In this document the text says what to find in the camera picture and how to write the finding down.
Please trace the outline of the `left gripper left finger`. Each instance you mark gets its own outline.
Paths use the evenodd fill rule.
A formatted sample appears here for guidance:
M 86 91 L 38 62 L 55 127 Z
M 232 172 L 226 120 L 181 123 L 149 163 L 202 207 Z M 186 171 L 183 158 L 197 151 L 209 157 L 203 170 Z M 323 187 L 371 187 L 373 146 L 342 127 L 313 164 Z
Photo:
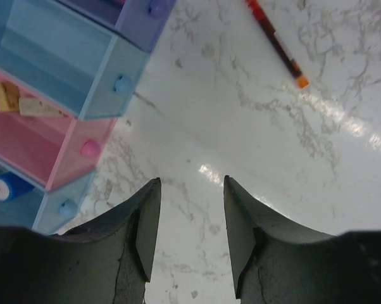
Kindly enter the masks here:
M 142 303 L 160 208 L 155 178 L 62 235 L 0 227 L 0 303 Z

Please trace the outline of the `tan cork eraser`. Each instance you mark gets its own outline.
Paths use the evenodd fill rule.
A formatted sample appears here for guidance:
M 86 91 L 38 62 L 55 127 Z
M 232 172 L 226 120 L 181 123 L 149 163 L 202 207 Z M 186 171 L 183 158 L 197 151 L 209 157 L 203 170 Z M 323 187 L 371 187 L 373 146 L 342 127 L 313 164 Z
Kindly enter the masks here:
M 12 82 L 0 82 L 0 112 L 19 112 L 19 88 Z

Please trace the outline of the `pastel four-compartment drawer organizer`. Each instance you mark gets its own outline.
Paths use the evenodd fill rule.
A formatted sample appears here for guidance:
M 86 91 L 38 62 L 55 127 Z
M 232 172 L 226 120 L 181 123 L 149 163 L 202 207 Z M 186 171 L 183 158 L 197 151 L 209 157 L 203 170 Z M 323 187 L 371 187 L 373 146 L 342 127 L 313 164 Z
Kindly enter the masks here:
M 34 186 L 0 201 L 0 226 L 52 234 L 73 219 L 173 1 L 0 1 L 0 82 L 65 118 L 0 112 L 0 174 Z

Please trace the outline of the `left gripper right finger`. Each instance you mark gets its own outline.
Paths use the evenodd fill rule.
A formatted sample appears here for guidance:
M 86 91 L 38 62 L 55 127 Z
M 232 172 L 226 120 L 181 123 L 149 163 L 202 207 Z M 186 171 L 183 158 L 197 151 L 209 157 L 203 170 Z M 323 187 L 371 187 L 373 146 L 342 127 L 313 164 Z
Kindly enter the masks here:
M 381 231 L 338 236 L 223 185 L 235 297 L 242 303 L 381 303 Z

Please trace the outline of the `red pen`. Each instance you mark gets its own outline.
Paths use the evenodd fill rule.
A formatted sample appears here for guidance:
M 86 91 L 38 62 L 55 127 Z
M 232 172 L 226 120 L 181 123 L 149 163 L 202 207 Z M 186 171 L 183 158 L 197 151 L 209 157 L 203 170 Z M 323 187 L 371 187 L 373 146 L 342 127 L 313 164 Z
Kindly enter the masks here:
M 265 33 L 270 44 L 276 50 L 278 56 L 284 63 L 286 69 L 295 79 L 298 88 L 304 89 L 305 87 L 307 87 L 309 85 L 309 80 L 303 74 L 293 55 L 287 49 L 286 45 L 283 43 L 278 32 L 275 30 L 272 22 L 267 17 L 259 2 L 256 0 L 246 0 L 245 3 L 247 4 L 247 7 L 250 9 L 254 19 L 257 21 L 258 25 Z

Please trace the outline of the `blue-capped small bottle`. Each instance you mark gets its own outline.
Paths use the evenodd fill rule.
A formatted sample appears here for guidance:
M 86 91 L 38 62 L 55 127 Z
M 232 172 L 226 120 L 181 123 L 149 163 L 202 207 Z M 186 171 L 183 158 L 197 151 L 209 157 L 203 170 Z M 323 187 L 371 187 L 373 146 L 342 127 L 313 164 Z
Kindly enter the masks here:
M 29 182 L 11 172 L 0 174 L 0 201 L 11 201 L 31 192 L 33 188 Z

